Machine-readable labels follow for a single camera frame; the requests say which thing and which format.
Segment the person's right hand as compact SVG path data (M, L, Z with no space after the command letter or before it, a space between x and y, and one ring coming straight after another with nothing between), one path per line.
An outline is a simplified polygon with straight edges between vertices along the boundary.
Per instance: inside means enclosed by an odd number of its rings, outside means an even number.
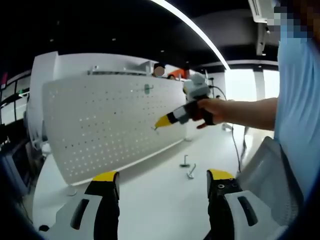
M211 120L214 124L220 124L222 122L234 124L237 122L234 100L207 98L199 100L197 106L200 110L205 110L212 115Z

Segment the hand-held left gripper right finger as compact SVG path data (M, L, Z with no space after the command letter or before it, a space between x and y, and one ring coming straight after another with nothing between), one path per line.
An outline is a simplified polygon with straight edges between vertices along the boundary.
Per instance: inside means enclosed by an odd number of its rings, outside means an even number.
M277 240L288 228L249 190L242 190L230 173L210 168L207 197L211 240Z

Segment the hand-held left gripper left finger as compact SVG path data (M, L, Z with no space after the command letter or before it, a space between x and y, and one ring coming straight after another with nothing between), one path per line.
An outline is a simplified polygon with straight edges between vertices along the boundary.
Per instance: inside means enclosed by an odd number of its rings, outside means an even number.
M120 216L119 172L95 176L85 192L73 196L55 215L52 226L42 225L45 240L116 240Z

